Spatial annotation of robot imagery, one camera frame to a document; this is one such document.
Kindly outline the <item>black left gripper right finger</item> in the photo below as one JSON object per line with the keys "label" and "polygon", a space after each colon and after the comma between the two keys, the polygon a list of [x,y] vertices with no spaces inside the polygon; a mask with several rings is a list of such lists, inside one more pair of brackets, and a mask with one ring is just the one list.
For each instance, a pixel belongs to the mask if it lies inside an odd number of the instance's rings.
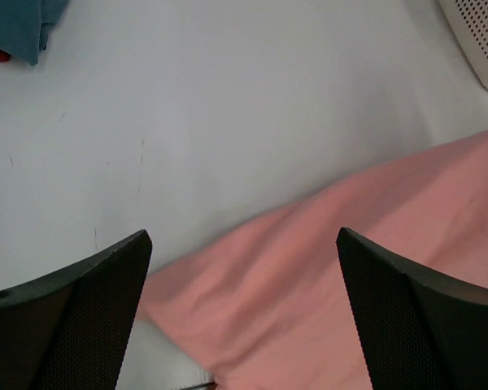
{"label": "black left gripper right finger", "polygon": [[336,244],[373,388],[488,389],[488,288],[349,228]]}

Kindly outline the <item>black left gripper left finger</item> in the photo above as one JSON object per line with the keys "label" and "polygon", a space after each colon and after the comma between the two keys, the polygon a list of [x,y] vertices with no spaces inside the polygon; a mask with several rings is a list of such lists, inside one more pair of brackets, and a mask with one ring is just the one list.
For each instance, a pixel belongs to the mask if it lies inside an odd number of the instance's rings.
{"label": "black left gripper left finger", "polygon": [[113,389],[150,264],[141,230],[0,290],[0,389]]}

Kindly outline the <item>pink t shirt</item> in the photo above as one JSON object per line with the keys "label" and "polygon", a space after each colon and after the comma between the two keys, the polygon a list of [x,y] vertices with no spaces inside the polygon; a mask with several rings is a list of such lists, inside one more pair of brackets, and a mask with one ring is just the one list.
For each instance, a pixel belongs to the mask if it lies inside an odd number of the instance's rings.
{"label": "pink t shirt", "polygon": [[488,288],[488,131],[252,219],[150,275],[137,316],[220,389],[368,389],[335,245],[343,227]]}

